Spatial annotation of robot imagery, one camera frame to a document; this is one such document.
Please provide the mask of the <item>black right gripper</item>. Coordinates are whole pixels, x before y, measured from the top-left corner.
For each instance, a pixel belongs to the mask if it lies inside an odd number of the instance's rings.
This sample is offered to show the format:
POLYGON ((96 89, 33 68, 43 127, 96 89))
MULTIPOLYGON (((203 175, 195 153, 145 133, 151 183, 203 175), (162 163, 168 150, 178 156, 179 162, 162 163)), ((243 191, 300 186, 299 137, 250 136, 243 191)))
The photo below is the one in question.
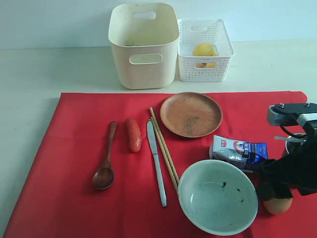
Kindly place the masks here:
POLYGON ((310 195, 317 191, 317 145, 307 143, 279 160, 267 160, 259 171, 258 197, 262 200, 293 198, 291 188, 310 195))

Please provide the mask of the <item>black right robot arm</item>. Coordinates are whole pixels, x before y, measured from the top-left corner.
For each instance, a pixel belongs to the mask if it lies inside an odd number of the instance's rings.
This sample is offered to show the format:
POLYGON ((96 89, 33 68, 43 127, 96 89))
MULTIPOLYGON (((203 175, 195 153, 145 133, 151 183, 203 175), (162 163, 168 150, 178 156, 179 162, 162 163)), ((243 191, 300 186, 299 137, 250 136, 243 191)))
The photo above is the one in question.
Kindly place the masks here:
POLYGON ((301 195, 317 191, 317 121, 303 126, 306 142, 278 160, 265 161, 259 171, 257 194, 263 201, 273 198, 287 199, 293 195, 290 188, 301 195))

